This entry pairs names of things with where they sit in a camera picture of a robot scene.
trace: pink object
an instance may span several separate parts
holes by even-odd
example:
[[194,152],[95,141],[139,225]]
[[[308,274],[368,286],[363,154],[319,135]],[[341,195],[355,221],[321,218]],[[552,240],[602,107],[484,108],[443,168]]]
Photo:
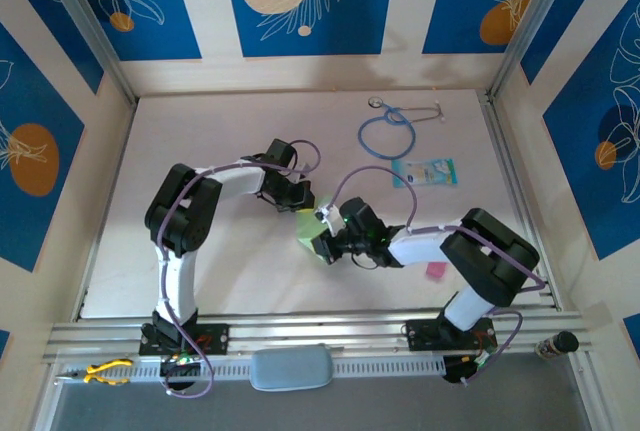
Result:
[[429,263],[427,265],[427,277],[441,279],[447,269],[447,263]]

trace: small packet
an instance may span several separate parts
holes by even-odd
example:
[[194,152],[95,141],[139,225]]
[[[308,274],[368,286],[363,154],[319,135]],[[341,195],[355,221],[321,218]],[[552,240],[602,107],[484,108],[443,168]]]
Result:
[[[391,162],[391,169],[414,186],[422,184],[447,184],[454,186],[458,184],[456,169],[453,166],[453,159],[451,158],[430,159],[427,161],[394,159]],[[395,188],[403,188],[404,183],[394,176],[393,186]]]

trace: white table surface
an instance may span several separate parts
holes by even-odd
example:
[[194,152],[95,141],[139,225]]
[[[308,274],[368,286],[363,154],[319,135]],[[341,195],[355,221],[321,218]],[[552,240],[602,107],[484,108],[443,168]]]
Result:
[[[273,138],[309,139],[322,151],[322,165],[310,176],[316,197],[332,195],[340,180],[359,166],[389,166],[367,154],[356,139],[360,124],[380,113],[367,105],[372,94],[396,106],[439,100],[446,117],[445,123],[415,124],[417,143],[406,159],[453,158],[459,184],[416,187],[414,226],[448,223],[472,207],[482,207],[522,233],[473,90],[143,98],[82,316],[148,316],[155,307],[158,262],[143,218],[175,163],[227,164],[266,151]],[[408,142],[406,129],[374,126],[366,137],[381,152],[397,153]],[[303,160],[312,162],[311,150],[304,145],[298,149]],[[409,192],[394,188],[391,175],[381,171],[354,177],[337,204],[354,196],[361,196],[386,224],[404,224],[411,209]],[[438,282],[426,278],[426,264],[371,271],[346,258],[327,266],[298,243],[295,222],[294,213],[277,213],[253,196],[221,201],[198,253],[195,287],[200,313],[437,307],[465,284],[451,265]],[[527,293],[516,302],[539,303],[540,297]]]

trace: gray floor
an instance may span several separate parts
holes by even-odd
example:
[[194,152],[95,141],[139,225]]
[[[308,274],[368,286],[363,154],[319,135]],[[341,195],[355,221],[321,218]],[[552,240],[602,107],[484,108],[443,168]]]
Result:
[[568,360],[507,355],[469,388],[441,378],[339,379],[295,393],[219,382],[198,400],[160,384],[65,385],[59,431],[404,431],[590,429]]

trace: yellow-handled pliers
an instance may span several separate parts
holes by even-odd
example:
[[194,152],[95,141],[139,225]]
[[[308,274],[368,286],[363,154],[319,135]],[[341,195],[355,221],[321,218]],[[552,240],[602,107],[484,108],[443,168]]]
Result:
[[59,374],[56,376],[57,379],[62,380],[71,380],[71,381],[84,381],[85,383],[90,383],[92,380],[96,380],[99,383],[109,384],[111,386],[118,386],[120,384],[127,384],[129,382],[129,378],[124,379],[109,379],[104,376],[100,376],[97,373],[105,371],[110,368],[114,368],[116,366],[131,366],[133,361],[130,359],[114,359],[112,361],[107,361],[106,363],[100,364],[98,366],[87,366],[86,370],[83,371],[69,371],[68,373]]

